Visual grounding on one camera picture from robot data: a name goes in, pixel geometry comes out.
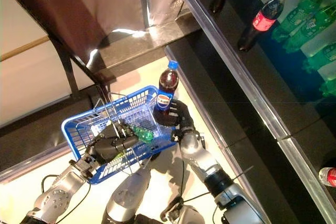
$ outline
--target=plastic basket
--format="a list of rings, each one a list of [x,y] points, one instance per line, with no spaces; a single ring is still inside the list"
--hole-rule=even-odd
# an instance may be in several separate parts
[[[92,184],[98,184],[126,167],[175,144],[170,141],[172,128],[158,125],[152,115],[157,92],[156,87],[147,86],[112,103],[119,119],[125,120],[132,126],[140,126],[152,131],[154,139],[150,144],[139,141],[132,148],[127,149],[125,155],[120,155],[99,167],[90,180]],[[112,120],[116,121],[117,116],[111,103],[106,105],[106,109],[102,106],[63,121],[62,131],[76,160],[82,156],[95,135],[106,127],[109,120],[107,111]]]

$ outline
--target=black cable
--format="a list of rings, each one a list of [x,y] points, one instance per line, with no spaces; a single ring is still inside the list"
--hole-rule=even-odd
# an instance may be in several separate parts
[[[235,177],[235,178],[233,178],[232,180],[235,180],[235,179],[239,178],[241,175],[243,175],[243,174],[247,173],[248,171],[250,171],[253,167],[254,166],[251,166],[251,167],[247,168],[246,170],[244,170],[242,173],[238,174],[238,176]]]
[[[90,181],[88,181],[89,183],[89,190],[88,192],[85,194],[84,198],[70,211],[68,212],[62,219],[60,219],[59,221],[57,221],[55,224],[59,224],[61,221],[63,221],[66,217],[68,217],[69,214],[71,214],[86,198],[86,196],[88,196],[90,189],[91,189],[91,183]]]
[[[46,178],[49,178],[49,177],[58,177],[58,175],[49,174],[42,179],[42,181],[41,181],[41,191],[42,191],[42,193],[44,193],[44,181],[46,180]]]
[[[216,212],[217,208],[218,208],[218,206],[216,206],[215,211],[214,211],[214,213],[212,214],[212,223],[213,223],[213,224],[215,224],[215,220],[214,220],[214,218],[215,218],[215,212]]]
[[[182,183],[181,183],[181,198],[182,198],[182,193],[183,193],[183,183],[184,183],[184,160],[183,157],[181,155],[182,158]]]
[[[204,196],[204,195],[207,195],[207,194],[209,194],[209,193],[210,193],[210,192],[208,191],[207,193],[200,194],[200,195],[198,195],[198,196],[196,196],[196,197],[194,197],[194,198],[187,199],[187,200],[185,200],[185,201],[183,201],[183,202],[188,202],[188,201],[190,201],[190,200],[200,198],[200,197],[202,197],[202,196]]]

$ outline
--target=blue bottle cap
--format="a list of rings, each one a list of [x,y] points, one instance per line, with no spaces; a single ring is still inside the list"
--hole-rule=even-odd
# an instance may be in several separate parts
[[[168,67],[170,69],[176,70],[179,67],[179,63],[175,60],[170,60],[169,64],[168,64]]]

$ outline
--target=white floor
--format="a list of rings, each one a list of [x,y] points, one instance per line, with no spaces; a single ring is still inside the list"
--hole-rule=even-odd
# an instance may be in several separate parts
[[[168,59],[162,58],[135,71],[129,72],[119,77],[117,82],[111,85],[111,91],[129,94],[148,85],[157,86],[159,76],[161,72],[166,69],[167,64]],[[188,105],[197,130],[205,133],[207,150],[216,157],[223,169],[231,177],[234,177],[232,169],[221,154],[220,149],[182,83],[178,85],[175,96]],[[153,163],[154,168],[151,171],[152,179],[138,213],[160,221],[159,215],[161,211],[165,209],[168,202],[179,193],[182,180],[182,162],[180,157],[179,149],[175,146],[162,152]],[[72,158],[72,153],[67,154],[8,184],[0,185],[0,220],[8,224],[20,223],[26,212],[33,208],[34,201],[40,194],[40,182],[42,178],[48,174],[61,173],[68,166],[68,161]],[[120,172],[104,182],[92,186],[91,192],[85,201],[61,223],[101,223],[106,203],[112,192],[126,177],[127,174]],[[198,180],[190,167],[188,167],[185,172],[185,180],[184,199],[189,199],[207,192],[206,187]],[[51,182],[52,178],[47,179],[46,188]],[[87,189],[88,185],[84,185],[77,194],[74,195],[68,210],[72,209],[81,200],[87,192]],[[212,214],[216,205],[211,195],[203,196],[188,203],[193,205],[203,215],[205,223],[212,223]],[[218,210],[215,215],[215,223],[221,222],[221,216],[222,214]]]

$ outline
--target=green bottle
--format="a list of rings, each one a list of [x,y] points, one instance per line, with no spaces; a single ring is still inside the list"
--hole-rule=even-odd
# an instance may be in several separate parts
[[[323,47],[312,57],[304,60],[302,68],[306,72],[311,73],[334,60],[336,60],[336,41]]]
[[[152,131],[137,126],[132,127],[132,129],[135,135],[138,136],[139,140],[143,141],[144,143],[149,144],[154,139],[154,133]]]
[[[282,42],[289,34],[304,22],[311,13],[319,9],[323,0],[301,0],[298,6],[292,10],[283,22],[272,32],[272,39]]]
[[[336,20],[336,2],[320,9],[312,18],[306,21],[301,28],[283,45],[286,53],[300,50],[308,40],[325,30]]]
[[[321,85],[320,91],[322,91],[324,97],[336,95],[336,79],[333,79],[332,81],[326,81]]]

